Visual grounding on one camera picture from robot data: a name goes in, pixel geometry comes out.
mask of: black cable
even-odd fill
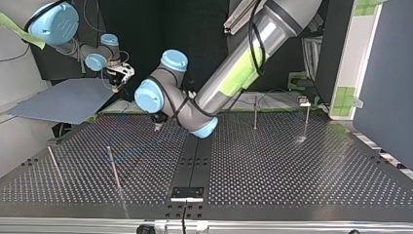
[[[0,62],[1,62],[1,61],[10,61],[10,60],[19,59],[19,58],[21,58],[21,57],[23,57],[23,56],[25,56],[25,55],[27,54],[29,48],[30,48],[30,46],[27,45],[27,48],[26,48],[26,50],[23,52],[23,54],[21,54],[21,55],[19,55],[19,56],[16,56],[16,57],[14,57],[14,58],[1,59]]]
[[[172,119],[173,119],[173,116],[176,118],[176,122],[178,123],[178,126],[181,126],[181,124],[180,124],[180,122],[179,122],[179,118],[178,118],[178,115],[176,114],[177,112],[176,112],[176,107],[175,107],[175,105],[173,104],[173,101],[172,101],[172,99],[170,98],[170,96],[169,96],[169,94],[167,93],[167,91],[164,89],[164,86],[162,86],[162,84],[157,80],[157,79],[155,79],[155,77],[153,77],[153,76],[148,76],[148,79],[150,79],[151,81],[153,81],[153,82],[155,82],[155,84],[157,84],[157,86],[161,89],[161,91],[162,91],[162,93],[167,97],[167,100],[168,100],[168,102],[169,102],[169,105],[170,105],[170,108],[172,109]]]
[[[329,104],[325,102],[325,100],[322,98],[321,94],[319,93],[319,89],[317,89],[317,86],[316,86],[316,81],[314,80],[313,74],[311,74],[310,72],[310,64],[309,64],[309,61],[307,60],[307,52],[305,49],[303,49],[303,56],[304,56],[304,61],[306,62],[306,65],[309,69],[309,76],[310,76],[310,80],[313,83],[313,87],[316,90],[316,93],[319,96],[319,99],[321,100],[321,102],[324,104],[325,108],[327,108],[328,112],[330,112],[330,107],[328,106]]]
[[[185,208],[183,209],[183,216],[182,216],[182,233],[186,234],[186,225],[185,225],[185,214],[186,214],[186,204],[185,204]]]
[[[224,111],[224,113],[222,113],[222,114],[226,114],[226,113],[230,112],[230,110],[234,107],[235,103],[237,103],[238,99],[240,99],[241,95],[242,95],[244,92],[245,92],[245,90],[241,90],[241,91],[238,93],[237,97],[235,97],[235,99],[234,99],[234,101],[232,102],[232,104],[230,105],[230,107],[228,107],[228,109],[226,109],[226,110]]]
[[[96,19],[97,19],[96,26],[97,26],[97,28],[99,28],[99,25],[100,25],[100,20],[99,20],[100,8],[99,8],[99,1],[98,0],[96,0],[96,14],[97,14],[97,16],[96,16]],[[96,47],[99,46],[99,34],[100,34],[100,32],[97,30],[96,31]]]
[[[97,16],[96,16],[96,27],[99,28],[100,27],[100,18],[99,18],[99,14],[100,14],[100,8],[99,8],[99,0],[96,0],[96,9],[97,9]],[[97,36],[96,36],[96,46],[99,46],[99,35],[100,32],[97,31]]]
[[[39,19],[41,16],[43,16],[45,13],[47,13],[50,9],[54,8],[57,5],[60,5],[63,2],[66,2],[67,0],[58,0],[54,3],[52,3],[51,5],[45,7],[44,9],[42,9],[41,11],[39,11],[38,13],[36,13],[33,17],[31,17],[27,23],[24,25],[24,31],[28,32],[28,28],[30,26],[30,24],[32,24],[35,20]]]
[[[265,47],[261,39],[261,35],[259,33],[258,27],[254,23],[255,13],[260,3],[261,3],[261,0],[257,0],[254,8],[252,9],[251,16],[249,17],[248,42],[249,42],[249,49],[251,50],[251,55],[252,55],[252,60],[254,62],[255,70],[257,71],[258,75],[263,75],[265,72],[265,59],[266,59]],[[255,55],[255,50],[254,50],[254,45],[253,45],[253,40],[252,40],[252,36],[253,36],[252,31],[255,33],[255,37],[257,38],[260,48],[261,48],[262,59],[261,59],[260,65],[258,65],[257,57]]]

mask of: black panel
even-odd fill
[[[219,118],[198,143],[206,220],[413,221],[413,181],[322,112]]]
[[[198,91],[227,57],[223,23],[228,0],[163,1],[163,38],[167,49],[189,59],[184,85]]]
[[[377,25],[355,126],[406,167],[413,169],[413,1],[389,1]]]
[[[331,102],[354,0],[330,0],[319,55],[316,86],[322,99]]]
[[[166,49],[186,54],[184,84],[200,89],[227,56],[222,24],[228,6],[227,0],[101,1],[107,29],[119,36],[121,47],[131,55],[136,75],[128,84],[130,93],[156,68]]]

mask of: metal plate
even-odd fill
[[[312,113],[227,114],[200,140],[191,186],[203,218],[413,221],[413,181],[346,129]]]
[[[17,215],[164,218],[187,135],[173,123],[154,132],[145,115],[101,116],[54,148],[58,167],[39,157],[8,175],[1,183],[0,215],[19,208]],[[112,147],[122,190],[106,146]]]

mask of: gray robot arm segment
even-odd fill
[[[265,47],[266,58],[272,56],[289,37],[297,36],[307,26],[316,14],[320,3],[321,0],[267,1],[263,11],[257,15],[257,28]],[[253,37],[253,50],[256,54],[260,52],[260,44],[255,37]],[[179,65],[174,67],[168,64],[168,62],[180,64],[187,61],[183,54],[175,53],[177,56],[170,58],[164,55],[161,65],[166,65],[172,70],[180,69]],[[170,81],[172,77],[158,73],[152,74],[152,79],[158,82],[145,87],[144,84],[149,83],[144,81],[136,90],[135,100],[138,106],[148,112],[156,113],[162,110],[168,116],[177,117],[182,127],[195,136],[208,137],[218,122],[213,116],[238,91],[248,88],[258,76],[251,60],[248,38],[245,38],[234,53],[228,56],[212,74],[192,101],[185,101],[188,97],[179,91],[180,84],[173,84]],[[154,102],[154,99],[159,100],[163,96],[167,97],[170,103]],[[172,106],[180,105],[183,106],[171,110]]]

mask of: metal rod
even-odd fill
[[[118,188],[122,188],[121,182],[119,181],[119,178],[118,178],[118,171],[116,170],[115,161],[113,160],[112,149],[110,146],[106,146],[106,148],[107,148],[107,154],[109,154],[110,162],[112,164],[113,175],[115,175],[116,184],[118,185]]]
[[[309,117],[310,117],[310,107],[311,107],[311,105],[309,105],[309,106],[307,107],[307,115],[306,115],[306,127],[307,127],[307,125],[309,124]]]
[[[257,129],[257,115],[258,115],[258,111],[257,111],[257,96],[255,96],[255,103],[254,103],[254,130]]]
[[[51,146],[48,146],[48,150],[49,150],[49,155],[50,155],[51,158],[52,158],[53,165],[54,165],[55,167],[58,167],[57,161],[56,161],[56,158],[55,158],[55,154],[54,154],[54,152],[53,152],[53,150],[52,150],[52,147],[51,147]]]

